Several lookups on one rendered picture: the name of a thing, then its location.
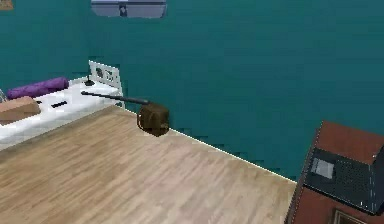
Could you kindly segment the white bed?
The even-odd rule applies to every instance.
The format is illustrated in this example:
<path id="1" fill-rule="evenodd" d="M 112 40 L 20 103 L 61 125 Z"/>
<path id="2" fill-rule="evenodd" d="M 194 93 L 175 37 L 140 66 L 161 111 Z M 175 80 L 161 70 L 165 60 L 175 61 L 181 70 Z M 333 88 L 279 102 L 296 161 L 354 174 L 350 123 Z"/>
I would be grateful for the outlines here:
<path id="1" fill-rule="evenodd" d="M 118 68 L 94 61 L 89 61 L 89 66 L 92 71 L 90 79 L 95 83 L 93 86 L 85 86 L 87 77 L 70 80 L 67 89 L 36 98 L 40 114 L 0 125 L 0 151 L 116 104 L 117 100 L 81 95 L 82 91 L 123 95 Z M 67 104 L 51 107 L 62 101 L 67 101 Z"/>

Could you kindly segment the red-brown wooden desk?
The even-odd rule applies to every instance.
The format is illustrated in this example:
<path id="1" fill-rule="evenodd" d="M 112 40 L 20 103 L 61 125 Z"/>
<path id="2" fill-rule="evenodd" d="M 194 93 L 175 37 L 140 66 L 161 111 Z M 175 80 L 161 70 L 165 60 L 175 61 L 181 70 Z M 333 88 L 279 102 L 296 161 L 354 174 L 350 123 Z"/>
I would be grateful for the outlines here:
<path id="1" fill-rule="evenodd" d="M 384 224 L 384 212 L 371 216 L 304 185 L 315 148 L 372 164 L 383 145 L 384 135 L 323 121 L 304 160 L 284 224 Z"/>

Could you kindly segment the black desk lamp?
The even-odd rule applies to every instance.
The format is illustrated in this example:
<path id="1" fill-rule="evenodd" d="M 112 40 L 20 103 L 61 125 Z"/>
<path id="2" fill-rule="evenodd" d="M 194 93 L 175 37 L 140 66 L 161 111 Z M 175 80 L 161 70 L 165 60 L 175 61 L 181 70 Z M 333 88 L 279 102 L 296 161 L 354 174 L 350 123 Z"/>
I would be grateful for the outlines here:
<path id="1" fill-rule="evenodd" d="M 92 75 L 92 71 L 90 66 L 88 67 L 88 74 L 87 74 L 87 80 L 84 82 L 85 86 L 93 86 L 95 83 L 90 79 L 90 76 Z"/>

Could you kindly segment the black baseball bat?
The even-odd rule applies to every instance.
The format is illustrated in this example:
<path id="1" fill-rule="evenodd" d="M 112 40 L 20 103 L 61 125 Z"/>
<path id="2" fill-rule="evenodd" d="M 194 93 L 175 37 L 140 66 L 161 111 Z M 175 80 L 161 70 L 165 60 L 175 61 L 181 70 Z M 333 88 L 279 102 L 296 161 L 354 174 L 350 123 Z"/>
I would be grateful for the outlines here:
<path id="1" fill-rule="evenodd" d="M 82 91 L 81 95 L 102 97 L 102 98 L 119 100 L 119 101 L 124 101 L 124 102 L 129 102 L 129 103 L 140 104 L 140 105 L 150 104 L 150 101 L 145 100 L 145 99 L 130 98 L 130 97 L 123 97 L 123 96 L 111 96 L 111 95 L 97 94 L 97 93 L 91 93 L 91 92 L 86 92 L 86 91 Z"/>

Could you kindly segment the grey framed window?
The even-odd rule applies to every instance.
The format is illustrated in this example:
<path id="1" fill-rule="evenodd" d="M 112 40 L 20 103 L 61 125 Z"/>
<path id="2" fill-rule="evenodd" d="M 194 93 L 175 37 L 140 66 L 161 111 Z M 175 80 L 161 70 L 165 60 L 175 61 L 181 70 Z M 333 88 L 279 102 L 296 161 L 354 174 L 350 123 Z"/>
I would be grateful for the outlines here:
<path id="1" fill-rule="evenodd" d="M 167 0 L 91 0 L 98 16 L 127 18 L 162 18 Z"/>

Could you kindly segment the black laptop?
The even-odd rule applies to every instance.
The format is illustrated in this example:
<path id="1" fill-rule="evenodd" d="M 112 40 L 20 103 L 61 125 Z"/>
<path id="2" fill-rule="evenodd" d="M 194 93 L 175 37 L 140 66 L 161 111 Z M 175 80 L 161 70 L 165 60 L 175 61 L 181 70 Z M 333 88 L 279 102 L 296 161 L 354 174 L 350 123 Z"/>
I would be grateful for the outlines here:
<path id="1" fill-rule="evenodd" d="M 372 164 L 315 148 L 304 185 L 371 216 L 384 212 L 384 145 Z"/>

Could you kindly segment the purple pillow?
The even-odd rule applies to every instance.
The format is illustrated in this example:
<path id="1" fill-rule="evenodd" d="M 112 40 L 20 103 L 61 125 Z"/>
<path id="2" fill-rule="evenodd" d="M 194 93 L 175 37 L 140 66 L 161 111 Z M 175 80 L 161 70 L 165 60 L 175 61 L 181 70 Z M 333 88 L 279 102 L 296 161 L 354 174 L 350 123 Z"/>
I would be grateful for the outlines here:
<path id="1" fill-rule="evenodd" d="M 65 77 L 58 77 L 9 89 L 7 91 L 7 97 L 9 99 L 16 99 L 24 96 L 35 98 L 49 93 L 61 91 L 67 89 L 68 87 L 68 79 Z"/>

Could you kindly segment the brown cardboard box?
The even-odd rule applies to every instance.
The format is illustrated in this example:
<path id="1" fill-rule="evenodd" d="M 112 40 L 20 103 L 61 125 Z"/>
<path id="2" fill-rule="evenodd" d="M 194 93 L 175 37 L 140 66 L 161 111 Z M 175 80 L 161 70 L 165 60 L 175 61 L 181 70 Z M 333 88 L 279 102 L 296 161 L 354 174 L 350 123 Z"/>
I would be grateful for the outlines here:
<path id="1" fill-rule="evenodd" d="M 38 103 L 29 96 L 0 103 L 0 124 L 7 125 L 41 113 Z"/>

